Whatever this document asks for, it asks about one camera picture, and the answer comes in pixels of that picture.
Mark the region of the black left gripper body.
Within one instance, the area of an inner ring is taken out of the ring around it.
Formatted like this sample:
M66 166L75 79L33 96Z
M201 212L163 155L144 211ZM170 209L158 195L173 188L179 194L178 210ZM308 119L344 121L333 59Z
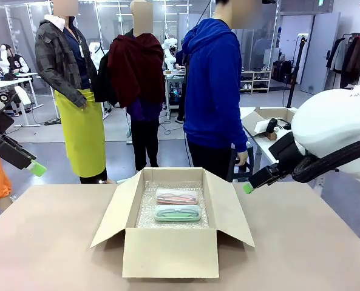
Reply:
M36 156L24 149L14 139L7 135L0 136L0 158L16 168L27 168Z

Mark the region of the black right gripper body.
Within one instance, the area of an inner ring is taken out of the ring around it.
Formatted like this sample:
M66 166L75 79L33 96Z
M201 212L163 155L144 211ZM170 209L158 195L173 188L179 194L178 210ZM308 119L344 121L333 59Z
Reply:
M257 189L264 185L271 185L289 174L289 171L281 168L280 165L272 164L265 166L258 172L254 173L248 178L248 182L251 184L252 188Z

